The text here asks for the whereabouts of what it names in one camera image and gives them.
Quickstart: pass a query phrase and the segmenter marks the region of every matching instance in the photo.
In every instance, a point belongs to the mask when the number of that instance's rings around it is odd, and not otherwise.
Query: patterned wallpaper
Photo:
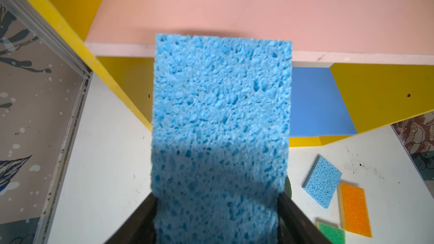
[[[392,124],[434,197],[434,112]]]
[[[33,241],[82,80],[0,5],[0,244]]]

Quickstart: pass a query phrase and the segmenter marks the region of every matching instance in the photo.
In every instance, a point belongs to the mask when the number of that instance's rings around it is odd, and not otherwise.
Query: pink wall
[[[102,0],[87,42],[155,33],[292,40],[295,50],[434,54],[434,0]]]

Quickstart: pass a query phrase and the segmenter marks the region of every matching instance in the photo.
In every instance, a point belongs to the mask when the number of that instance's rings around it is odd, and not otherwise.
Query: white edge
[[[97,57],[154,57],[155,45],[85,42]],[[367,64],[434,65],[434,55],[342,53],[294,50],[294,67],[328,68],[335,62]]]

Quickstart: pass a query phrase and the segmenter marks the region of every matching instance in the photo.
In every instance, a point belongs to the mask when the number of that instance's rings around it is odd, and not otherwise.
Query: blue cellulose sponge
[[[313,165],[303,189],[323,208],[327,209],[341,180],[342,173],[325,158],[319,156]]]
[[[289,41],[157,35],[158,243],[277,243],[290,127]]]

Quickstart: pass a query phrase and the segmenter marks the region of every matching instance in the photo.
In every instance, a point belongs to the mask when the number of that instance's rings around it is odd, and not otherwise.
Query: orange sponge
[[[338,185],[339,212],[343,230],[372,237],[365,190],[344,183]]]

